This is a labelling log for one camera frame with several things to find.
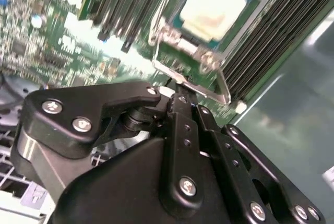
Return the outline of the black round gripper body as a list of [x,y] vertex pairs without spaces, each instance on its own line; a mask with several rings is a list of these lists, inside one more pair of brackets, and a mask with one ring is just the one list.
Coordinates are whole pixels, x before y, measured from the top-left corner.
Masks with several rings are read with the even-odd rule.
[[57,223],[231,223],[210,156],[155,138],[72,182]]

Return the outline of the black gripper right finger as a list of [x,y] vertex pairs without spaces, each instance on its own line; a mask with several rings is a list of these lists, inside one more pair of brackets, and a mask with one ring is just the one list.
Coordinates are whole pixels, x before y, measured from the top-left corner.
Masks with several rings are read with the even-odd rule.
[[318,207],[236,126],[190,96],[231,223],[326,223]]

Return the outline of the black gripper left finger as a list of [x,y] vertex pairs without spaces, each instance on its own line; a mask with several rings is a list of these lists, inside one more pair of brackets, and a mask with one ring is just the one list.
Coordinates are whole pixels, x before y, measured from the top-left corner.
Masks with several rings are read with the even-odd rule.
[[14,166],[57,206],[78,177],[146,140],[183,139],[199,151],[191,95],[178,85],[166,96],[145,81],[35,91],[23,103]]

